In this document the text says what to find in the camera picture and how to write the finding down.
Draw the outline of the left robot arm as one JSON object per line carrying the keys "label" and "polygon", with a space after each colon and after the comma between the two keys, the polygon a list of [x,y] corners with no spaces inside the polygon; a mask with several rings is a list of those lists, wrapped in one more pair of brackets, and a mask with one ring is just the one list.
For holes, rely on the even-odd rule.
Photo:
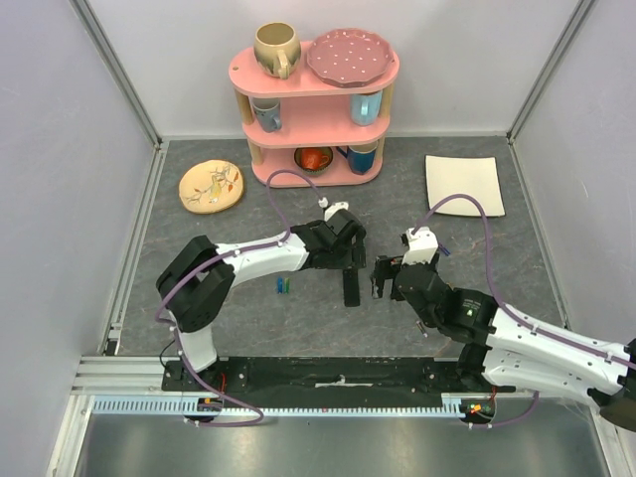
{"label": "left robot arm", "polygon": [[291,227],[272,238],[213,243],[192,238],[160,274],[156,289],[168,322],[176,327],[184,380],[206,391],[218,379],[212,323],[230,291],[253,279],[281,272],[331,269],[343,272],[347,307],[361,304],[358,270],[366,266],[366,229],[344,204],[322,220]]}

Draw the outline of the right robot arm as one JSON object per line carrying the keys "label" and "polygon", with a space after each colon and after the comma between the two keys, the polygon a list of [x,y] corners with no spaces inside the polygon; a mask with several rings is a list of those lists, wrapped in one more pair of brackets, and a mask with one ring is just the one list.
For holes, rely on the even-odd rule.
{"label": "right robot arm", "polygon": [[635,428],[635,345],[606,342],[550,325],[478,290],[451,287],[436,264],[379,256],[371,275],[375,297],[392,284],[422,327],[463,349],[455,379],[474,392],[489,384],[578,401],[617,427]]}

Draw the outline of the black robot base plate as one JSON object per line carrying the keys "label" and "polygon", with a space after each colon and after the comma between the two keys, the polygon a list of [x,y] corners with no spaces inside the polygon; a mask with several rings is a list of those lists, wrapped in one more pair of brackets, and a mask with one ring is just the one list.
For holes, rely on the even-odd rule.
{"label": "black robot base plate", "polygon": [[485,394],[481,377],[462,379],[454,360],[433,358],[221,358],[200,378],[251,405],[334,400],[414,403],[443,394]]}

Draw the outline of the black remote control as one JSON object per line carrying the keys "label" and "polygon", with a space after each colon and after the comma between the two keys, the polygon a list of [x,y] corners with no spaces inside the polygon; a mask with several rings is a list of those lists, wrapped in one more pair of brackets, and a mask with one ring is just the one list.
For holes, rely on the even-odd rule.
{"label": "black remote control", "polygon": [[358,307],[361,305],[359,271],[356,268],[348,268],[342,271],[343,298],[346,307]]}

